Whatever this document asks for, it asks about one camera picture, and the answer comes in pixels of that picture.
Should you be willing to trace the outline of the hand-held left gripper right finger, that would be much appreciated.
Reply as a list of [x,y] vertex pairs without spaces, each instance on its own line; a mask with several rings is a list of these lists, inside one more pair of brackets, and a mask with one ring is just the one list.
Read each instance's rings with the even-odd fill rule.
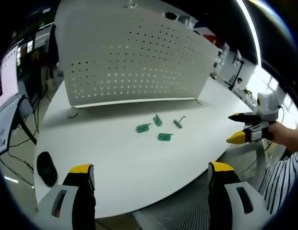
[[264,198],[234,169],[221,162],[208,165],[211,230],[261,230],[270,219]]

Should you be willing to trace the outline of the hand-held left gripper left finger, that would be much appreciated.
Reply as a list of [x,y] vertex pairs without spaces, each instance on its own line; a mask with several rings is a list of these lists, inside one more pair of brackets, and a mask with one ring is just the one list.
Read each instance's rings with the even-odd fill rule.
[[95,205],[94,166],[75,166],[62,184],[54,186],[40,200],[37,227],[40,230],[94,230]]

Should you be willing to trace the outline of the person's right hand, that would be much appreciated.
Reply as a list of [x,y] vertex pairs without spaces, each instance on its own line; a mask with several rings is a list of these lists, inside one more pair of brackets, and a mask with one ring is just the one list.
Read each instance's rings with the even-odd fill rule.
[[279,122],[274,122],[269,126],[269,134],[271,135],[272,142],[279,145],[287,146],[291,134],[291,129],[280,124]]

